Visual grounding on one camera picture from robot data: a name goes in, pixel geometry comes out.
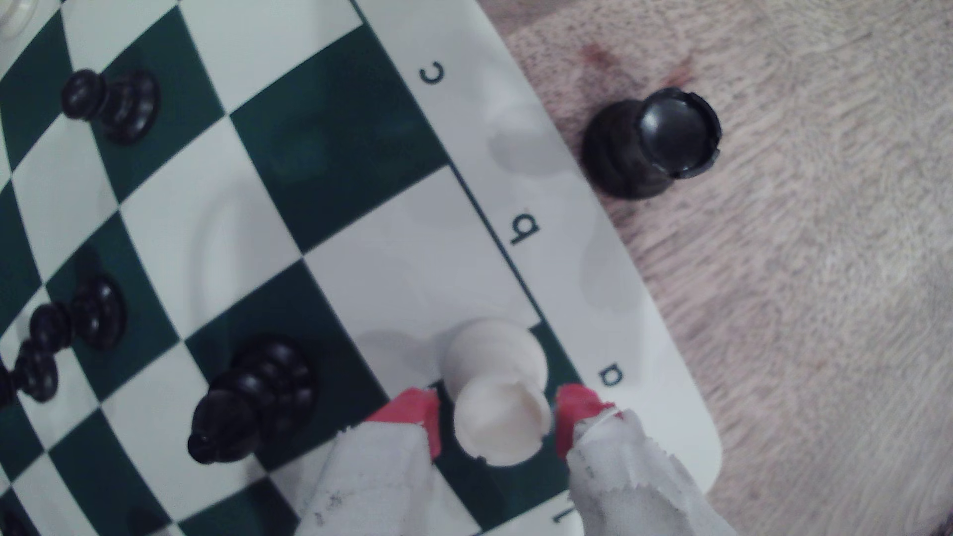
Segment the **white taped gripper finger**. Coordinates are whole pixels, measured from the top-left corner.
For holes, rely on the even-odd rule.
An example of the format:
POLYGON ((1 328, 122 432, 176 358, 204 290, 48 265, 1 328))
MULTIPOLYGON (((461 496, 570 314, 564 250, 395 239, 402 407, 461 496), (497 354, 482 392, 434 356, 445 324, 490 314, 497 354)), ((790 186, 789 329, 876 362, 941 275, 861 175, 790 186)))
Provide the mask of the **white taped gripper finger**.
POLYGON ((439 406, 434 389, 412 387, 340 432, 295 535, 422 535, 439 406))
POLYGON ((582 384, 554 401, 554 445, 585 535, 737 535, 633 410, 582 384))

